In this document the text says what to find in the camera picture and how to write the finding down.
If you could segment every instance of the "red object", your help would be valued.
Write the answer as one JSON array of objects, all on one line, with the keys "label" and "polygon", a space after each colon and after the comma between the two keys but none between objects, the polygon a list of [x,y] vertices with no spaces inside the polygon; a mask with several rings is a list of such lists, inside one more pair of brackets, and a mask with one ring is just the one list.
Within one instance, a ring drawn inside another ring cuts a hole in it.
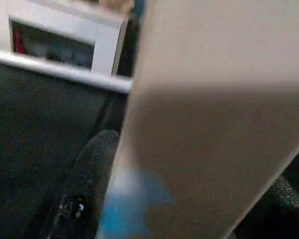
[{"label": "red object", "polygon": [[25,54],[25,47],[23,43],[23,37],[20,30],[15,30],[13,32],[14,38],[14,51],[17,53]]}]

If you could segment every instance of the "white rail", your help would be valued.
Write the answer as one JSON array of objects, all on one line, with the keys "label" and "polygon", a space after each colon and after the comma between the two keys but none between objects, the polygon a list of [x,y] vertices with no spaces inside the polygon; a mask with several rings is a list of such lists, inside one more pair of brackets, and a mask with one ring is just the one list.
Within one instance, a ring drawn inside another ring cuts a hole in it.
[{"label": "white rail", "polygon": [[133,82],[132,78],[128,77],[108,76],[81,67],[6,51],[0,51],[0,63],[123,94],[131,91]]}]

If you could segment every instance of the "white shelf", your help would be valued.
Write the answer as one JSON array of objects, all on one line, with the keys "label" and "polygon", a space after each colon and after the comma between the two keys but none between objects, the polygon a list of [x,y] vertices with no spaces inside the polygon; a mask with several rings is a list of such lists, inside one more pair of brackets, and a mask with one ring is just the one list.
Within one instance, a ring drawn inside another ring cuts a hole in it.
[{"label": "white shelf", "polygon": [[45,5],[53,9],[73,14],[92,21],[97,21],[103,25],[120,27],[123,21],[128,20],[124,14],[115,13],[99,6],[98,4],[80,0],[28,0],[40,5]]},{"label": "white shelf", "polygon": [[97,23],[85,18],[66,14],[27,0],[9,0],[8,16],[12,20],[32,27],[91,45],[95,44]]}]

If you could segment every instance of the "blurry blue object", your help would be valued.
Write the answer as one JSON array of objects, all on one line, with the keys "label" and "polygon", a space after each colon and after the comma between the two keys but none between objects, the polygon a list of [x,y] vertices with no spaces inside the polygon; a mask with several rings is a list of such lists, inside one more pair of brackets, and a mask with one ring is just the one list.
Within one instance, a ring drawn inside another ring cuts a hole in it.
[{"label": "blurry blue object", "polygon": [[135,168],[120,169],[106,196],[100,231],[107,239],[150,237],[145,226],[147,208],[172,202],[158,175]]},{"label": "blurry blue object", "polygon": [[145,9],[145,0],[136,0],[135,1],[135,13],[137,16],[141,17]]}]

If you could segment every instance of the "floor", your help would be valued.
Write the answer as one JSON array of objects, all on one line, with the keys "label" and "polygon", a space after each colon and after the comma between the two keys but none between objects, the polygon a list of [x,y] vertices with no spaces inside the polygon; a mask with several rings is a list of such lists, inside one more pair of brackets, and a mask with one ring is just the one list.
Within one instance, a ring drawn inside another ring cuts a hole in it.
[{"label": "floor", "polygon": [[89,138],[120,131],[127,97],[0,65],[0,238],[19,238]]}]

